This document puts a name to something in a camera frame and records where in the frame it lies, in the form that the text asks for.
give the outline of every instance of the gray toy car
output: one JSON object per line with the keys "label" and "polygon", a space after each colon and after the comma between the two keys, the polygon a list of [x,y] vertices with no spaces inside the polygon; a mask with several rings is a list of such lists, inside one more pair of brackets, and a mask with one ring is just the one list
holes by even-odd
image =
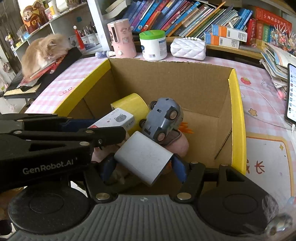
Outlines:
{"label": "gray toy car", "polygon": [[183,121],[183,112],[179,104],[171,98],[152,101],[149,107],[151,111],[147,118],[139,123],[142,134],[161,144],[171,130],[178,130]]}

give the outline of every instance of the pink cylindrical container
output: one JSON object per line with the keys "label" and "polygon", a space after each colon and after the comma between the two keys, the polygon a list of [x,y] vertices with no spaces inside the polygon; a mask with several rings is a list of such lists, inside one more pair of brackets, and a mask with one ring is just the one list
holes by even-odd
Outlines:
{"label": "pink cylindrical container", "polygon": [[131,26],[127,18],[108,23],[109,34],[117,58],[134,58],[137,55]]}

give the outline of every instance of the cat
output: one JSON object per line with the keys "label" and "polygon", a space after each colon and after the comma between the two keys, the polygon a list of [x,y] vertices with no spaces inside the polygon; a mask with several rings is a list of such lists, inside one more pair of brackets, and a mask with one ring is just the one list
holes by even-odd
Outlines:
{"label": "cat", "polygon": [[24,78],[30,78],[50,62],[66,55],[72,47],[69,39],[62,34],[50,34],[45,38],[34,40],[22,57]]}
{"label": "cat", "polygon": [[120,114],[118,117],[114,118],[117,122],[122,122],[126,119],[126,115]]}

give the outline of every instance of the qr code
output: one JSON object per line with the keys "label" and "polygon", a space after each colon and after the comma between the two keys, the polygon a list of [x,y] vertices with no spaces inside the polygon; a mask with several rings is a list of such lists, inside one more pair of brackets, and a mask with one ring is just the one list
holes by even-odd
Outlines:
{"label": "qr code", "polygon": [[233,48],[237,48],[237,47],[238,47],[237,44],[238,44],[238,41],[236,41],[236,40],[231,40],[231,47],[233,47]]}
{"label": "qr code", "polygon": [[239,40],[246,41],[246,39],[247,39],[247,34],[239,33]]}

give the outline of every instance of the toy car wheel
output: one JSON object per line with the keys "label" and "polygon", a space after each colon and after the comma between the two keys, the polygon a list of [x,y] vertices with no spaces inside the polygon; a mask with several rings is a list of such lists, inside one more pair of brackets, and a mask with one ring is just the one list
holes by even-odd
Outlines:
{"label": "toy car wheel", "polygon": [[149,105],[150,110],[153,110],[153,108],[155,107],[156,104],[157,104],[156,100],[152,101]]}
{"label": "toy car wheel", "polygon": [[157,136],[158,141],[163,141],[164,138],[165,138],[165,133],[164,132],[159,133],[159,135]]}
{"label": "toy car wheel", "polygon": [[177,113],[177,111],[175,111],[175,110],[173,110],[173,111],[170,113],[170,119],[171,119],[171,120],[176,119],[177,116],[178,116],[178,113]]}
{"label": "toy car wheel", "polygon": [[140,120],[140,122],[139,122],[139,126],[140,126],[141,128],[143,128],[143,126],[145,125],[145,122],[146,122],[146,119],[142,119],[142,120]]}

